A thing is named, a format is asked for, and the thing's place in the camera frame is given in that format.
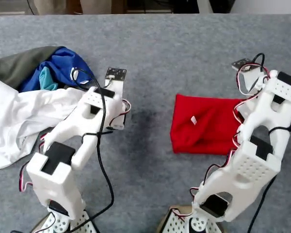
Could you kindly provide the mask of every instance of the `white fabric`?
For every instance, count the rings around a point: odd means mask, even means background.
[[[18,93],[0,81],[0,168],[29,154],[39,132],[64,120],[83,93],[74,88]]]

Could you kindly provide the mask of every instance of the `clothing label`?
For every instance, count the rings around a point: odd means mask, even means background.
[[[193,124],[194,125],[196,125],[197,124],[197,120],[196,120],[196,118],[193,116],[193,117],[191,117],[191,122],[193,122]]]

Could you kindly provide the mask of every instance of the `table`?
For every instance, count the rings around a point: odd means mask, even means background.
[[[258,52],[266,54],[269,69],[291,75],[291,15],[0,17],[0,57],[45,45],[77,52],[100,82],[108,67],[128,70],[124,97],[132,112],[125,130],[101,143],[115,192],[114,206],[96,219],[102,233],[154,232],[167,208],[190,204],[188,188],[200,184],[210,164],[224,160],[173,154],[169,131],[176,93],[239,98],[230,63]],[[18,192],[19,169],[28,159],[0,170],[0,233],[28,232],[47,213],[32,189]],[[89,213],[109,203],[95,155],[76,180]],[[246,232],[259,199],[226,225],[229,232]],[[254,232],[291,232],[291,139]]]

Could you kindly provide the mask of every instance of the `folded red cloth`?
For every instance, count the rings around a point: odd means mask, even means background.
[[[233,109],[239,99],[176,95],[170,138],[174,153],[226,155],[239,122]]]

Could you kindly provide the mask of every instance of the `dark green cloth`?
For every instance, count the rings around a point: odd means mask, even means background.
[[[31,75],[39,64],[47,60],[57,46],[45,46],[0,58],[0,81],[17,89]]]

